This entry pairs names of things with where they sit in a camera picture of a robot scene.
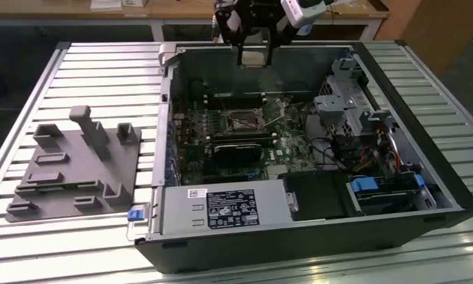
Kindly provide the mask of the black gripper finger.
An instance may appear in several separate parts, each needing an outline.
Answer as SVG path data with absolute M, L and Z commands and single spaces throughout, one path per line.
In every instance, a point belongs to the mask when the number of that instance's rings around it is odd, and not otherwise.
M 268 47 L 267 47 L 267 58 L 266 65 L 270 66 L 272 64 L 274 51 L 280 46 L 280 36 L 276 28 L 268 28 Z
M 244 42 L 248 36 L 248 29 L 242 28 L 236 37 L 236 47 L 238 47 L 238 66 L 243 66 L 243 52 L 244 52 Z

